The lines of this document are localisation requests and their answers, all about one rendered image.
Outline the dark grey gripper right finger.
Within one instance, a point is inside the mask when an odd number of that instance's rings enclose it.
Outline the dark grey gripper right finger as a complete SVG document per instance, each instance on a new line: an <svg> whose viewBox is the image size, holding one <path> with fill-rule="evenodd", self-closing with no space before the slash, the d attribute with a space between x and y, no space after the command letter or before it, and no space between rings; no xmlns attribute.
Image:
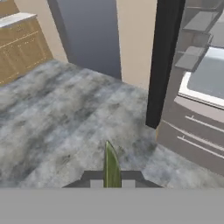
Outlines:
<svg viewBox="0 0 224 224"><path fill-rule="evenodd" d="M161 188L161 185L145 179L140 171L122 171L121 175L122 188Z"/></svg>

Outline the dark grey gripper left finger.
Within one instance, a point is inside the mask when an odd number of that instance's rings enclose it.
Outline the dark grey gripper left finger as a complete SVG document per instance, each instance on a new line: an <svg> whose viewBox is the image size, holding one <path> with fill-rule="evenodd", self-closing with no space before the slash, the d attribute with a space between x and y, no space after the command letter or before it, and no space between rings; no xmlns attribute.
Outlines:
<svg viewBox="0 0 224 224"><path fill-rule="evenodd" d="M80 179L65 185L65 188L89 188L91 180L103 180L103 171L84 171Z"/></svg>

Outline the black fridge door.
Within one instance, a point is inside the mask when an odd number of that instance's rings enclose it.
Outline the black fridge door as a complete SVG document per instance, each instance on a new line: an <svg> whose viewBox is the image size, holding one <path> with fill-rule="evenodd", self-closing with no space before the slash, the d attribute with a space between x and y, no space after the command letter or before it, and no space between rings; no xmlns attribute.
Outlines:
<svg viewBox="0 0 224 224"><path fill-rule="evenodd" d="M186 0L157 0L145 121L153 129L161 121L185 4Z"/></svg>

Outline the grey fridge shelf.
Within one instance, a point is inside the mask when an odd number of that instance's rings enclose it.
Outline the grey fridge shelf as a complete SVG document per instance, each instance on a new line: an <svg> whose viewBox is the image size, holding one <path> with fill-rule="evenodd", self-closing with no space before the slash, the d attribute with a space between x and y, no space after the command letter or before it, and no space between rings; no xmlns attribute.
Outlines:
<svg viewBox="0 0 224 224"><path fill-rule="evenodd" d="M220 18L217 11L199 11L186 13L182 25L185 32L209 32Z"/></svg>
<svg viewBox="0 0 224 224"><path fill-rule="evenodd" d="M178 59L175 67L186 71L192 71L206 51L206 47L197 47L192 45L185 51L178 51Z"/></svg>

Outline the tall dark grey panel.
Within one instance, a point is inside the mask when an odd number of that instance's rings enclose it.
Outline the tall dark grey panel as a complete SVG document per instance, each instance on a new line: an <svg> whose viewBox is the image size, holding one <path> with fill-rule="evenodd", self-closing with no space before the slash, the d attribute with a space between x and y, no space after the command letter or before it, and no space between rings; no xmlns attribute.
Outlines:
<svg viewBox="0 0 224 224"><path fill-rule="evenodd" d="M47 0L67 59L120 80L116 0Z"/></svg>

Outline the wooden cupboard run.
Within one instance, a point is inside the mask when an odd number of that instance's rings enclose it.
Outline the wooden cupboard run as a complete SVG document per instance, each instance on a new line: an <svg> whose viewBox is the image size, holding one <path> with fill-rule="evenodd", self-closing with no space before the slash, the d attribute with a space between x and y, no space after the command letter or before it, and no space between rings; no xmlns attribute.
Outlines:
<svg viewBox="0 0 224 224"><path fill-rule="evenodd" d="M53 59L37 15L0 0L0 86Z"/></svg>

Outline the green lemon wedge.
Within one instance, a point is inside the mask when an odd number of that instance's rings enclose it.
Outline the green lemon wedge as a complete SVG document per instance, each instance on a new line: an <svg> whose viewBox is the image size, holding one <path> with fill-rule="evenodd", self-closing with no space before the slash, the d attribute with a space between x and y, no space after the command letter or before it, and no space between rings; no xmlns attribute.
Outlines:
<svg viewBox="0 0 224 224"><path fill-rule="evenodd" d="M110 141L107 141L105 145L103 186L106 188L119 188L122 186L119 161Z"/></svg>

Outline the grey fridge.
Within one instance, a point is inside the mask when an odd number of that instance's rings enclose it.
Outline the grey fridge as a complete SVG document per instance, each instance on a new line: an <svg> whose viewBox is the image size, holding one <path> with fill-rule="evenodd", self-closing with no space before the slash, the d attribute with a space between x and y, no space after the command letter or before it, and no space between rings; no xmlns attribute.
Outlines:
<svg viewBox="0 0 224 224"><path fill-rule="evenodd" d="M208 32L183 31L186 13L199 11L217 11L221 15ZM192 71L175 67L178 51L185 51L189 46L206 47L206 52ZM224 176L224 159L177 139L184 137L224 156L224 133L185 118L193 116L224 129L224 109L179 96L179 87L185 72L194 72L197 69L210 46L224 48L224 0L185 0L157 141L195 164Z"/></svg>

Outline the white-rimmed fridge drawer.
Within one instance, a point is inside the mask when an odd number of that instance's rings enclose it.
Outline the white-rimmed fridge drawer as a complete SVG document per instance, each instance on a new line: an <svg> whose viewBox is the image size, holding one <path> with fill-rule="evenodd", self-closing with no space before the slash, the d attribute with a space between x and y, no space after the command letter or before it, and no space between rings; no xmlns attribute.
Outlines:
<svg viewBox="0 0 224 224"><path fill-rule="evenodd" d="M185 72L178 95L224 109L224 48L208 48L197 69Z"/></svg>

